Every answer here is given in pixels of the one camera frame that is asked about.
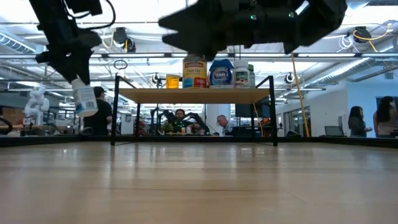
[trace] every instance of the wooden shelf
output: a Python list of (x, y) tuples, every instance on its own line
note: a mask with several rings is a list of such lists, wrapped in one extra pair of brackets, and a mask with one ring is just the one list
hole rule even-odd
[(269, 89), (155, 89), (121, 88), (119, 93), (136, 103), (251, 104), (269, 96)]

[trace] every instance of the cap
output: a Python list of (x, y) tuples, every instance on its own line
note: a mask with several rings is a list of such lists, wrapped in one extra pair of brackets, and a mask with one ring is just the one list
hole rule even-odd
[(247, 68), (249, 66), (249, 62), (245, 61), (245, 60), (237, 60), (234, 62), (234, 67), (238, 68), (238, 67), (245, 67)]
[(104, 88), (102, 88), (100, 86), (94, 87), (94, 95), (95, 95), (95, 97), (100, 97), (102, 93), (105, 93)]

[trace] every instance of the desk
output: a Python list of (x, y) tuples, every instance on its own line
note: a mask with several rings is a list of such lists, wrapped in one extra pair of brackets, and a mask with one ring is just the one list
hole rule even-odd
[[(120, 81), (126, 82), (132, 88), (119, 88)], [(269, 81), (270, 88), (258, 88), (264, 82)], [(189, 89), (163, 89), (163, 88), (136, 88), (123, 77), (116, 76), (114, 88), (113, 118), (111, 130), (111, 145), (116, 142), (116, 118), (118, 113), (119, 95), (122, 95), (137, 103), (136, 124), (139, 124), (140, 107), (145, 103), (198, 103), (198, 104), (247, 104), (251, 105), (257, 101), (270, 96), (271, 98), (271, 126), (272, 142), (277, 146), (277, 126), (275, 114), (275, 93), (274, 77), (268, 76), (256, 88), (252, 89), (211, 89), (211, 88), (189, 88)], [(252, 137), (254, 132), (254, 112), (252, 109)], [(136, 125), (134, 132), (136, 139), (139, 139), (139, 125)]]

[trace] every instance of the white cap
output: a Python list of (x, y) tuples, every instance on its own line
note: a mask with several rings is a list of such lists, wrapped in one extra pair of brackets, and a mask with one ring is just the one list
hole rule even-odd
[(245, 60), (237, 60), (234, 62), (234, 67), (238, 68), (238, 67), (245, 67), (247, 68), (249, 66), (249, 62), (245, 61)]

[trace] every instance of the white wall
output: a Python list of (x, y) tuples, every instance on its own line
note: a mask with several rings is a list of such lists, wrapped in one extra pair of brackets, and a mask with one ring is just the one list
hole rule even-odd
[[(328, 86), (326, 91), (312, 91), (305, 96), (304, 107), (310, 107), (311, 131), (313, 137), (325, 134), (325, 126), (338, 126), (338, 117), (343, 116), (343, 131), (349, 134), (348, 121), (348, 97), (345, 84)], [(300, 101), (290, 101), (287, 105), (278, 105), (277, 114), (301, 108)]]
[[(364, 121), (367, 127), (373, 128), (373, 114), (377, 110), (376, 98), (383, 96), (398, 96), (398, 78), (385, 80), (384, 75), (370, 78), (359, 83), (348, 83), (348, 108), (360, 106), (363, 109)], [(375, 138), (374, 131), (368, 133), (369, 138)]]

